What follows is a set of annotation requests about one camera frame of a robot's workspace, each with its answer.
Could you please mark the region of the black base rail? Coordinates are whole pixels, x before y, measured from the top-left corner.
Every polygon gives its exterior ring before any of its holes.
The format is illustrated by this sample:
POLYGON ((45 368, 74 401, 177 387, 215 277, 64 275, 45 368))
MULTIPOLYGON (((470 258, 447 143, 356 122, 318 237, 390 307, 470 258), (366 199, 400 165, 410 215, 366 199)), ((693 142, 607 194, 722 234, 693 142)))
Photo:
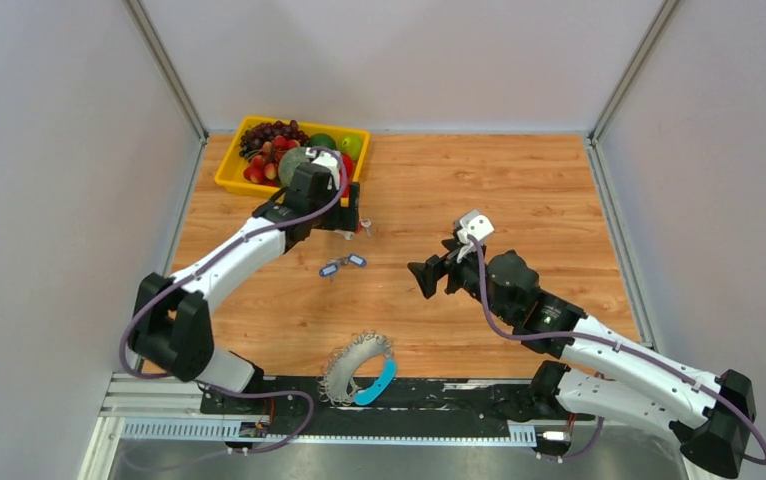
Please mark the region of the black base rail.
POLYGON ((200 388, 195 411, 229 422, 233 444, 289 434, 348 443, 513 440, 517 425, 564 427, 571 416, 533 392, 528 380, 396 378, 365 406, 332 403, 309 376, 277 376, 260 387, 269 398, 200 388))

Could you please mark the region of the red apple upper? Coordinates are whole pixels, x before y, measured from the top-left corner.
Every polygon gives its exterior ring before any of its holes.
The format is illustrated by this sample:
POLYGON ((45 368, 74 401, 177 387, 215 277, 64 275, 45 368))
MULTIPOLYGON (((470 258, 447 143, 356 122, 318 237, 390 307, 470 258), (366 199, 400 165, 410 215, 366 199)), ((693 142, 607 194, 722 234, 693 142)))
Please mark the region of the red apple upper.
POLYGON ((353 174, 355 170, 354 161, 347 153, 342 153, 341 158, 342 158, 346 178, 349 181, 351 181, 353 179, 353 174))

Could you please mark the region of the green netted melon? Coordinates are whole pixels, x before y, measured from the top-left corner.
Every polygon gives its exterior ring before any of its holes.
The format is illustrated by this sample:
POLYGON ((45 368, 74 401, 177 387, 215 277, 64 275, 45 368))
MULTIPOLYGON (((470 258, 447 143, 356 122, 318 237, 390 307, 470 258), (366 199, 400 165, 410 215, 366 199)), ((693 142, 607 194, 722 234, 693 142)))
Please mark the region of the green netted melon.
POLYGON ((317 158, 318 151, 308 147, 294 147, 288 150, 279 161, 278 178, 283 187, 288 187, 295 172, 302 165, 311 163, 317 158))

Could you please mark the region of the small red peaches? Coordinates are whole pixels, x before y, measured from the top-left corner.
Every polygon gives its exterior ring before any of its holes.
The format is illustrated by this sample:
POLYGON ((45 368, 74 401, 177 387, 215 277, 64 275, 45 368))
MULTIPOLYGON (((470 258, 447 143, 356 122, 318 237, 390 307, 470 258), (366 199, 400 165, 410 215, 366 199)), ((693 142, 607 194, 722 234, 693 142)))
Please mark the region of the small red peaches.
POLYGON ((242 170, 243 178, 252 184, 281 186, 278 178, 279 161, 288 150, 301 146, 298 140, 287 139, 282 135, 261 142, 258 147, 253 142, 243 144, 240 152, 246 162, 242 170))

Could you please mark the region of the yellow plastic tray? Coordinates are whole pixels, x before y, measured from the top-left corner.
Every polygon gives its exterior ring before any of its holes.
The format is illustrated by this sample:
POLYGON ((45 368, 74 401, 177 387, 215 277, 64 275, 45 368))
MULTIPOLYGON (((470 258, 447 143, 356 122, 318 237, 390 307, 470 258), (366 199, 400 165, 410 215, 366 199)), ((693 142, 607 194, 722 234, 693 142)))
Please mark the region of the yellow plastic tray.
POLYGON ((357 128, 248 116, 237 129, 215 182, 230 193, 268 197, 283 186, 278 167, 286 153, 295 147, 316 145, 334 146, 345 154, 349 178, 357 182, 370 138, 369 131, 357 128))

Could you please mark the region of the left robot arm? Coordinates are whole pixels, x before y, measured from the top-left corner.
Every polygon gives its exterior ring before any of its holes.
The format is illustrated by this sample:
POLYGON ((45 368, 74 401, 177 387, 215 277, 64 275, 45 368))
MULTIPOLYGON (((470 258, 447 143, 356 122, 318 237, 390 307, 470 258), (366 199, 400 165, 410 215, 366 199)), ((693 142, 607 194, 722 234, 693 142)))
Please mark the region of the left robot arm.
POLYGON ((162 368, 164 376, 197 381, 226 393, 239 413, 256 412, 265 399, 250 361, 216 345, 211 315, 261 267, 310 233, 345 230, 357 221, 354 207, 340 199, 348 187, 338 153, 320 152, 294 171, 289 186, 260 205, 227 241, 195 264, 166 277, 152 273, 139 285, 134 315, 119 355, 133 352, 162 368))

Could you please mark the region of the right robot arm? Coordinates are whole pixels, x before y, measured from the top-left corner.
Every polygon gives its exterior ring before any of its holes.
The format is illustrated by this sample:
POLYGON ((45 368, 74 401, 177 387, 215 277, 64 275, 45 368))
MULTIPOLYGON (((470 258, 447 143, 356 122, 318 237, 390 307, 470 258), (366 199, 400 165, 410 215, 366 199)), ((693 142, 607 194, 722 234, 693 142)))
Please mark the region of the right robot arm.
POLYGON ((755 427, 753 384, 728 369, 714 374, 649 350, 582 308, 541 288, 515 251, 485 260, 483 250, 448 253, 407 267, 424 297, 465 291, 480 302, 500 336, 548 355, 531 382, 530 403, 543 417, 562 410, 611 419, 676 445, 683 457, 718 477, 735 479, 755 427))

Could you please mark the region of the key with blue tag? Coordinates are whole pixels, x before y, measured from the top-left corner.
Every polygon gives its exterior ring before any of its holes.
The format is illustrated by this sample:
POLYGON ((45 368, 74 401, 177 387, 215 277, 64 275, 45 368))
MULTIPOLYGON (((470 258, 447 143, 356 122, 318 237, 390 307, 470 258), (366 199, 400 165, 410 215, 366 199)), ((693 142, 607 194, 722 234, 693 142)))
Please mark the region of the key with blue tag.
POLYGON ((340 266, 338 263, 328 263, 319 270, 319 276, 333 280, 339 270, 340 266))

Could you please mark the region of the dark green lime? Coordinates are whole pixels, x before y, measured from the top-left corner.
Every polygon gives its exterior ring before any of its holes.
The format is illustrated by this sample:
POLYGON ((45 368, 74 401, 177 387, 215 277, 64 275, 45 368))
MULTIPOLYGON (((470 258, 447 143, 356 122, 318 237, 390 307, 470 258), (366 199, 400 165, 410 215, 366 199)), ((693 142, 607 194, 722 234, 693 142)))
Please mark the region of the dark green lime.
POLYGON ((315 133, 311 135, 306 141, 307 147, 325 147, 332 150, 337 150, 337 143, 335 139, 326 133, 315 133))

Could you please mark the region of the dark grape bunch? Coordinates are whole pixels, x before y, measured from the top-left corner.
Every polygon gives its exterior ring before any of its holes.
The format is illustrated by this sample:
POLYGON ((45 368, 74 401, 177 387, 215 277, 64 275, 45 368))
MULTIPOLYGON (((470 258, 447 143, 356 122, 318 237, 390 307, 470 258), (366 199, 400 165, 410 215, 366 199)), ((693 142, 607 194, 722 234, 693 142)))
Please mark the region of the dark grape bunch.
POLYGON ((309 135, 300 128, 296 120, 264 121, 252 125, 243 126, 242 135, 238 142, 241 157, 249 158, 268 153, 275 147, 278 150, 287 150, 297 146, 305 146, 309 141, 309 135))

